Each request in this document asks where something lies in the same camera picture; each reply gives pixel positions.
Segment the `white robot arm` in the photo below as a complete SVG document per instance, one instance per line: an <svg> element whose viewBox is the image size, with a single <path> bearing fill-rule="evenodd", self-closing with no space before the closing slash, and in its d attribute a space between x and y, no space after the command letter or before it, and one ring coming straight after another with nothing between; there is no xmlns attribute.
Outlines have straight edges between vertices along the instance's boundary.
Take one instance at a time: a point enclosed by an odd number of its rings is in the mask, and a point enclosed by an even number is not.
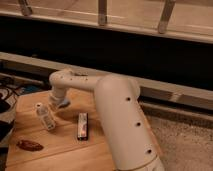
<svg viewBox="0 0 213 171"><path fill-rule="evenodd" d="M76 76L70 70L49 77L50 104L59 107L69 88L92 91L96 111L117 171L165 171L138 104L140 87L126 76Z"/></svg>

